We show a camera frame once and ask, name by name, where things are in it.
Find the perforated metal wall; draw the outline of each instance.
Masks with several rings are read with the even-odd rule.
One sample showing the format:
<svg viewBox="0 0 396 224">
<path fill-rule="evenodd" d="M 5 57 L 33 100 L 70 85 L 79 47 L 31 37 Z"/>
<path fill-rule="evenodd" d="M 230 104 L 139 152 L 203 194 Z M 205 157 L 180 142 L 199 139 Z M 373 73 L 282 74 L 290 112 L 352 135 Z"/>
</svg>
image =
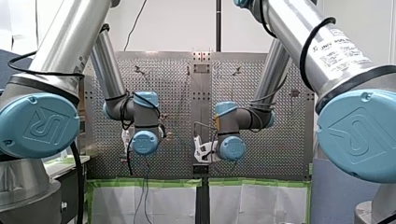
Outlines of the perforated metal wall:
<svg viewBox="0 0 396 224">
<path fill-rule="evenodd" d="M 212 56 L 212 116 L 215 116 L 214 106 L 218 102 L 235 101 L 239 106 L 247 106 L 253 98 L 264 68 L 264 58 L 245 58 L 221 53 Z M 312 135 L 311 138 L 307 135 L 312 134 L 313 129 L 313 98 L 313 93 L 301 80 L 299 69 L 293 64 L 277 96 L 275 126 L 260 133 L 241 131 L 247 144 L 245 158 L 236 164 L 232 173 L 234 163 L 221 161 L 217 169 L 210 169 L 211 175 L 309 178 Z"/>
<path fill-rule="evenodd" d="M 194 102 L 191 75 L 194 63 L 198 62 L 188 52 L 122 52 L 117 57 L 127 89 L 158 92 L 161 111 L 168 116 L 164 124 L 171 135 L 161 143 L 158 152 L 148 158 L 150 177 L 192 178 L 192 123 L 195 120 L 191 118 L 197 112 L 191 111 L 194 107 L 191 106 Z M 208 74 L 212 76 L 210 104 L 214 107 L 217 102 L 233 100 L 240 106 L 248 105 L 262 75 L 264 60 L 265 54 L 212 53 L 212 74 Z M 124 150 L 120 122 L 105 119 L 102 115 L 104 98 L 99 83 L 94 76 L 87 80 L 91 80 L 86 87 L 87 125 L 92 126 L 91 133 L 87 126 L 87 142 L 95 155 L 89 164 L 89 177 L 128 175 L 127 165 L 120 162 Z M 291 91 L 298 91 L 298 96 L 291 97 Z M 211 175 L 290 180 L 308 178 L 312 160 L 313 104 L 313 95 L 304 87 L 297 67 L 292 66 L 278 96 L 275 127 L 261 133 L 242 131 L 247 142 L 246 157 L 233 173 L 228 173 L 232 168 L 230 163 L 220 162 L 217 167 L 225 175 L 216 172 Z M 213 111 L 213 108 L 207 109 L 209 116 L 205 117 L 213 115 Z M 146 173 L 142 167 L 145 167 L 145 161 L 135 156 L 133 169 L 137 175 Z"/>
<path fill-rule="evenodd" d="M 156 91 L 160 109 L 167 116 L 163 124 L 171 133 L 161 142 L 155 155 L 148 157 L 152 178 L 191 178 L 191 100 L 189 53 L 123 52 L 118 55 L 122 79 L 129 91 Z M 96 78 L 93 79 L 93 138 L 95 156 L 89 166 L 90 177 L 128 175 L 126 163 L 120 162 L 124 146 L 119 121 L 102 114 L 104 98 Z M 144 158 L 133 155 L 134 175 L 147 173 Z"/>
</svg>

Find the black cable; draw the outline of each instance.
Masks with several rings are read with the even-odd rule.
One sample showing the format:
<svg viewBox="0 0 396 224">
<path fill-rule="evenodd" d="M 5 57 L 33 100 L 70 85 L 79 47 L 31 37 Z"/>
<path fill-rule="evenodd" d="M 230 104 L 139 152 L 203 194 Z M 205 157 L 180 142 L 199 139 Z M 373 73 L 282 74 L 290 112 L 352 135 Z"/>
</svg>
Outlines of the black cable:
<svg viewBox="0 0 396 224">
<path fill-rule="evenodd" d="M 126 95 L 126 99 L 122 102 L 122 105 L 120 107 L 120 121 L 122 129 L 128 131 L 129 128 L 134 124 L 132 120 L 130 120 L 129 122 L 126 120 L 126 114 L 128 114 L 128 103 L 133 97 L 130 96 L 128 91 L 126 92 Z"/>
<path fill-rule="evenodd" d="M 129 143 L 128 143 L 128 148 L 126 151 L 126 162 L 128 163 L 129 175 L 134 175 L 134 172 L 132 171 L 132 165 L 131 165 L 131 150 L 130 150 L 131 144 L 132 144 L 132 139 L 130 139 Z"/>
<path fill-rule="evenodd" d="M 139 211 L 140 205 L 142 204 L 144 192 L 145 192 L 145 179 L 143 178 L 142 193 L 140 194 L 139 204 L 137 205 L 136 209 L 134 210 L 134 223 L 136 223 L 135 222 L 136 215 L 137 215 L 137 212 Z"/>
<path fill-rule="evenodd" d="M 132 28 L 131 32 L 129 32 L 129 34 L 128 34 L 128 39 L 126 41 L 124 51 L 128 48 L 129 40 L 131 39 L 131 34 L 134 32 L 134 28 L 137 25 L 137 21 L 139 21 L 140 15 L 142 14 L 143 8 L 145 8 L 145 5 L 146 5 L 147 1 L 148 0 L 145 0 L 145 2 L 143 3 L 143 6 L 140 8 L 139 13 L 137 14 L 136 20 L 134 21 L 134 27 Z"/>
<path fill-rule="evenodd" d="M 264 18 L 264 8 L 263 8 L 263 2 L 264 0 L 260 0 L 260 17 L 262 19 L 262 26 L 264 27 L 264 30 L 267 32 L 268 35 L 270 35 L 273 38 L 276 38 L 276 35 L 270 31 L 270 29 L 268 29 L 267 27 L 267 22 L 265 21 Z"/>
<path fill-rule="evenodd" d="M 135 223 L 135 219 L 136 219 L 136 215 L 137 212 L 139 211 L 140 205 L 143 202 L 143 195 L 145 195 L 145 188 L 146 188 L 146 195 L 145 195 L 145 216 L 147 221 L 151 223 L 151 221 L 149 220 L 149 215 L 147 213 L 147 200 L 148 200 L 148 196 L 149 196 L 149 173 L 150 173 L 150 166 L 149 166 L 149 162 L 147 160 L 147 157 L 145 156 L 145 162 L 147 165 L 147 172 L 145 174 L 145 176 L 143 177 L 143 183 L 142 183 L 142 193 L 140 194 L 140 200 L 139 200 L 139 204 L 136 207 L 136 210 L 134 211 L 134 223 Z"/>
<path fill-rule="evenodd" d="M 8 67 L 10 67 L 10 68 L 12 68 L 14 70 L 17 70 L 17 71 L 20 71 L 20 72 L 24 72 L 24 73 L 30 74 L 30 75 L 56 76 L 56 77 L 79 77 L 79 78 L 84 78 L 85 77 L 81 73 L 70 73 L 70 74 L 67 74 L 67 73 L 60 73 L 60 72 L 39 72 L 39 71 L 33 71 L 33 70 L 29 70 L 29 69 L 23 69 L 23 68 L 20 68 L 20 67 L 14 65 L 14 63 L 16 63 L 16 62 L 18 62 L 18 61 L 20 61 L 22 59 L 28 58 L 30 56 L 33 56 L 36 53 L 37 53 L 37 51 L 33 51 L 31 53 L 23 54 L 21 56 L 13 58 L 13 59 L 9 60 L 7 65 L 8 65 Z"/>
<path fill-rule="evenodd" d="M 136 94 L 134 91 L 132 92 L 132 94 L 133 94 L 134 96 L 136 96 L 137 98 L 141 99 L 142 101 L 144 101 L 144 102 L 148 103 L 149 105 L 151 105 L 155 110 L 157 110 L 158 119 L 161 117 L 161 111 L 160 111 L 160 109 L 158 108 L 158 106 L 154 105 L 152 102 L 146 100 L 145 98 L 139 96 L 139 95 Z"/>
<path fill-rule="evenodd" d="M 149 196 L 149 173 L 150 173 L 150 167 L 149 167 L 149 162 L 148 162 L 148 158 L 145 157 L 145 162 L 148 168 L 148 171 L 146 173 L 146 184 L 147 184 L 147 189 L 146 189 L 146 197 L 145 197 L 145 216 L 146 219 L 148 220 L 149 224 L 152 224 L 151 221 L 149 220 L 149 215 L 148 215 L 148 211 L 147 211 L 147 204 L 148 204 L 148 196 Z"/>
<path fill-rule="evenodd" d="M 76 146 L 76 142 L 70 145 L 73 157 L 76 162 L 77 176 L 78 176 L 78 214 L 77 214 L 77 224 L 82 224 L 84 218 L 84 174 L 82 171 L 81 160 L 79 159 L 79 153 Z"/>
<path fill-rule="evenodd" d="M 303 79 L 303 82 L 305 86 L 313 91 L 311 84 L 309 84 L 308 78 L 306 77 L 306 72 L 305 72 L 305 60 L 306 56 L 309 51 L 309 47 L 312 44 L 312 41 L 314 40 L 315 36 L 318 34 L 319 30 L 324 27 L 325 25 L 329 23 L 336 23 L 336 19 L 334 17 L 329 17 L 326 18 L 324 21 L 322 21 L 319 25 L 317 25 L 312 31 L 311 34 L 309 34 L 308 38 L 305 41 L 305 44 L 303 46 L 303 50 L 301 51 L 301 56 L 300 56 L 300 73 L 301 73 L 301 78 Z"/>
<path fill-rule="evenodd" d="M 391 223 L 392 221 L 395 221 L 395 220 L 396 220 L 396 214 L 393 214 L 392 216 L 387 217 L 384 220 L 378 222 L 378 224 L 389 224 L 389 223 Z"/>
</svg>

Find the wire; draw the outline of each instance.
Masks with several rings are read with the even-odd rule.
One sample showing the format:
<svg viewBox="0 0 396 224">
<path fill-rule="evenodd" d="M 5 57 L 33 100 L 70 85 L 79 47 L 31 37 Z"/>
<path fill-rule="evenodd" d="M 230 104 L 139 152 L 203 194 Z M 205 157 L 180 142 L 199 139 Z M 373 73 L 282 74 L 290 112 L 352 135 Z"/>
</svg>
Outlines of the wire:
<svg viewBox="0 0 396 224">
<path fill-rule="evenodd" d="M 263 101 L 263 100 L 268 99 L 268 98 L 271 97 L 271 96 L 274 96 L 275 94 L 277 94 L 277 93 L 282 89 L 282 87 L 285 85 L 287 79 L 288 79 L 288 76 L 285 76 L 285 78 L 284 78 L 283 81 L 280 83 L 280 85 L 279 85 L 271 94 L 266 95 L 266 96 L 264 96 L 264 97 L 262 97 L 262 98 L 260 98 L 260 99 L 252 100 L 252 101 L 250 101 L 250 102 L 251 102 L 251 103 L 258 103 L 258 102 L 260 102 L 260 101 Z"/>
<path fill-rule="evenodd" d="M 79 159 L 79 152 L 76 146 L 76 142 L 73 142 L 70 146 L 73 152 L 73 157 L 76 162 L 77 176 L 78 176 L 78 214 L 77 224 L 82 224 L 84 217 L 84 174 L 82 171 L 81 160 Z"/>
<path fill-rule="evenodd" d="M 143 195 L 145 195 L 145 189 L 146 189 L 146 195 L 145 195 L 145 216 L 146 220 L 148 223 L 152 224 L 152 222 L 149 220 L 149 215 L 147 213 L 147 201 L 148 201 L 148 196 L 149 196 L 149 173 L 150 173 L 150 166 L 147 157 L 145 156 L 145 162 L 147 166 L 147 172 L 146 175 L 143 177 L 143 183 L 142 183 L 142 193 L 140 194 L 140 200 L 139 204 L 136 207 L 136 210 L 134 211 L 134 223 L 136 219 L 137 212 L 139 211 L 139 208 L 143 202 Z"/>
<path fill-rule="evenodd" d="M 392 216 L 385 218 L 384 220 L 378 222 L 378 224 L 389 224 L 394 220 L 396 220 L 396 214 L 393 214 Z"/>
<path fill-rule="evenodd" d="M 137 212 L 139 211 L 140 205 L 142 204 L 144 192 L 145 192 L 145 179 L 143 178 L 142 193 L 140 194 L 139 204 L 137 205 L 136 210 L 134 210 L 134 223 L 136 223 L 135 222 L 136 215 L 137 215 Z"/>
<path fill-rule="evenodd" d="M 147 104 L 151 105 L 151 107 L 157 111 L 158 119 L 161 117 L 161 111 L 158 108 L 158 106 L 154 105 L 152 102 L 146 100 L 145 98 L 139 96 L 134 91 L 132 92 L 132 96 L 127 91 L 126 98 L 122 102 L 122 105 L 120 107 L 120 121 L 121 121 L 122 129 L 125 131 L 129 130 L 129 128 L 131 128 L 131 126 L 134 124 L 134 122 L 132 120 L 127 122 L 127 118 L 126 118 L 126 115 L 128 114 L 128 102 L 131 99 L 133 99 L 134 97 L 137 97 L 137 98 L 141 99 L 142 101 L 146 102 Z"/>
<path fill-rule="evenodd" d="M 130 150 L 131 144 L 132 144 L 132 139 L 130 139 L 128 143 L 128 148 L 127 148 L 128 151 L 126 152 L 126 162 L 128 163 L 129 175 L 134 175 L 131 165 L 131 150 Z"/>
<path fill-rule="evenodd" d="M 25 58 L 28 58 L 30 56 L 33 56 L 36 53 L 37 53 L 37 51 L 33 51 L 33 52 L 30 52 L 30 53 L 18 56 L 16 58 L 13 58 L 13 59 L 9 60 L 7 65 L 8 65 L 8 67 L 10 67 L 10 68 L 12 68 L 14 70 L 17 70 L 17 71 L 20 71 L 20 72 L 24 72 L 24 73 L 27 73 L 27 74 L 30 74 L 30 75 L 56 76 L 56 77 L 79 77 L 80 79 L 85 77 L 81 73 L 70 73 L 70 74 L 68 74 L 68 73 L 60 73 L 60 72 L 39 72 L 39 71 L 33 71 L 33 70 L 29 70 L 29 69 L 20 68 L 20 67 L 18 67 L 18 66 L 16 66 L 14 64 L 14 63 L 16 63 L 16 62 L 18 62 L 18 61 L 20 61 L 22 59 L 25 59 Z"/>
<path fill-rule="evenodd" d="M 258 119 L 260 121 L 260 129 L 258 129 L 258 130 L 249 129 L 249 131 L 251 131 L 253 133 L 259 133 L 264 128 L 264 122 L 262 122 L 262 118 L 260 118 L 260 116 L 256 113 L 256 111 L 254 111 L 248 107 L 240 107 L 240 108 L 248 111 L 249 113 L 254 115 L 256 117 L 256 119 Z"/>
<path fill-rule="evenodd" d="M 303 49 L 301 51 L 301 55 L 300 55 L 300 74 L 301 74 L 301 78 L 303 79 L 303 82 L 305 84 L 305 86 L 313 91 L 314 89 L 312 89 L 311 84 L 309 83 L 309 80 L 306 76 L 306 72 L 305 72 L 305 61 L 306 61 L 306 56 L 308 55 L 308 51 L 309 51 L 309 47 L 312 44 L 312 41 L 314 40 L 315 36 L 318 34 L 319 30 L 326 26 L 327 24 L 336 23 L 336 19 L 333 17 L 329 17 L 324 19 L 319 25 L 317 25 L 309 34 L 308 38 L 305 40 L 305 43 L 303 45 Z"/>
<path fill-rule="evenodd" d="M 127 91 L 126 99 L 122 102 L 122 105 L 120 107 L 120 121 L 121 121 L 122 129 L 125 131 L 128 131 L 129 128 L 134 124 L 133 120 L 130 120 L 128 122 L 126 119 L 126 115 L 128 114 L 128 103 L 132 98 L 134 97 L 130 96 L 129 92 Z"/>
<path fill-rule="evenodd" d="M 151 221 L 149 220 L 149 215 L 148 215 L 148 211 L 147 211 L 147 204 L 148 204 L 148 196 L 149 196 L 149 173 L 150 173 L 150 166 L 149 166 L 149 162 L 148 162 L 148 158 L 145 157 L 145 162 L 148 168 L 148 172 L 146 174 L 146 184 L 147 184 L 147 190 L 146 190 L 146 197 L 145 197 L 145 216 L 146 219 L 148 220 L 149 224 L 152 224 Z"/>
<path fill-rule="evenodd" d="M 208 129 L 211 129 L 211 130 L 216 130 L 216 128 L 214 128 L 214 127 L 212 127 L 212 126 L 210 126 L 210 125 L 208 125 L 208 124 L 204 124 L 204 123 L 202 123 L 202 122 L 195 121 L 195 122 L 194 122 L 194 136 L 196 136 L 196 126 L 197 126 L 197 125 L 204 126 L 204 127 L 208 128 Z"/>
<path fill-rule="evenodd" d="M 137 22 L 139 21 L 140 15 L 142 14 L 142 11 L 145 8 L 147 1 L 148 0 L 145 0 L 145 2 L 143 3 L 143 6 L 140 8 L 139 13 L 137 14 L 136 20 L 134 21 L 134 27 L 132 28 L 131 32 L 129 32 L 129 34 L 128 34 L 128 39 L 126 41 L 124 51 L 128 48 L 129 40 L 131 39 L 131 34 L 134 32 L 134 28 L 136 28 Z"/>
<path fill-rule="evenodd" d="M 264 30 L 267 32 L 268 35 L 270 35 L 273 38 L 276 38 L 276 35 L 267 27 L 267 22 L 265 21 L 265 17 L 264 17 L 264 5 L 263 5 L 263 1 L 264 0 L 259 0 L 260 1 L 260 17 L 262 19 L 262 26 L 264 27 Z"/>
<path fill-rule="evenodd" d="M 137 98 L 141 99 L 142 101 L 144 101 L 144 102 L 148 103 L 149 105 L 151 105 L 155 110 L 157 110 L 158 119 L 161 117 L 161 111 L 160 111 L 160 109 L 158 108 L 158 106 L 154 105 L 152 102 L 146 100 L 145 98 L 139 96 L 139 95 L 136 94 L 134 91 L 132 92 L 132 94 L 133 94 L 134 96 L 136 96 Z"/>
</svg>

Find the green tape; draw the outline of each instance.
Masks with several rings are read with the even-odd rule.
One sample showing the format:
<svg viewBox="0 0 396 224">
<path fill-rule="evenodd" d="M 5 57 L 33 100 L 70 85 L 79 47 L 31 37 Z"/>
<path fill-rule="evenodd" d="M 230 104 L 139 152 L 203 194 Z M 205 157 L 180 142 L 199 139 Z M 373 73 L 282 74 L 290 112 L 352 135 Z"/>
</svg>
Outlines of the green tape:
<svg viewBox="0 0 396 224">
<path fill-rule="evenodd" d="M 306 224 L 311 223 L 311 199 L 312 199 L 312 185 L 309 183 L 308 189 L 306 191 Z"/>
<path fill-rule="evenodd" d="M 286 187 L 296 189 L 306 189 L 310 186 L 309 181 L 285 181 L 271 179 L 251 179 L 251 178 L 210 178 L 209 186 L 242 186 L 259 185 L 268 187 Z"/>
<path fill-rule="evenodd" d="M 92 201 L 93 201 L 93 185 L 88 185 L 87 190 L 87 204 L 88 204 L 88 223 L 92 224 Z"/>
</svg>

